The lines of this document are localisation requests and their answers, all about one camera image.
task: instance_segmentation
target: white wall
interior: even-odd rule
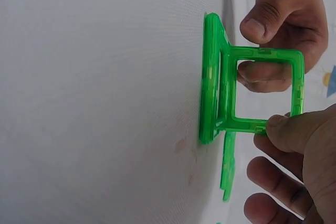
[[[0,222],[197,223],[222,148],[196,145],[203,18],[223,3],[0,0]]]

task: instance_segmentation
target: translucent green plastic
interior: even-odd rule
[[[266,120],[238,118],[235,115],[239,60],[291,64],[290,115],[299,115],[303,112],[305,67],[302,53],[290,49],[232,46],[219,16],[213,13],[208,14],[204,20],[202,95],[199,118],[199,139],[202,144],[212,143],[220,131],[266,133]],[[220,185],[221,189],[226,190],[224,195],[226,200],[229,198],[226,195],[230,195],[233,182],[234,142],[235,134],[227,133]]]

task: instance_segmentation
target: square frame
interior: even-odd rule
[[[220,131],[266,133],[266,120],[238,118],[236,108],[239,60],[287,63],[292,66],[291,116],[303,112],[303,54],[291,49],[232,46],[217,14],[204,18],[202,93],[199,117],[201,144],[210,144]]]
[[[253,48],[231,46],[229,52],[222,52],[220,86],[222,99],[219,100],[217,127],[220,131],[235,131],[264,134],[267,120],[236,117],[237,65],[239,60],[286,63],[292,69],[292,97],[290,115],[303,112],[304,62],[297,50]]]

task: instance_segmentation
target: hand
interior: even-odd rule
[[[300,182],[264,157],[249,163],[249,179],[300,215],[303,223],[336,223],[336,104],[291,118],[273,116],[266,131],[268,136],[255,135],[255,145]],[[250,196],[244,212],[253,224],[302,223],[266,194]]]
[[[260,47],[300,50],[306,73],[328,46],[323,0],[256,0],[240,31]],[[238,81],[253,92],[284,91],[291,85],[289,65],[245,61],[238,73]]]

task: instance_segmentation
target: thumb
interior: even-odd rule
[[[305,113],[298,116],[272,116],[266,124],[268,138],[273,145],[284,152],[304,154],[307,143],[317,141],[323,144],[329,140],[336,126],[336,106],[326,110]]]
[[[240,24],[240,32],[252,43],[268,43],[290,13],[286,1],[258,1]]]

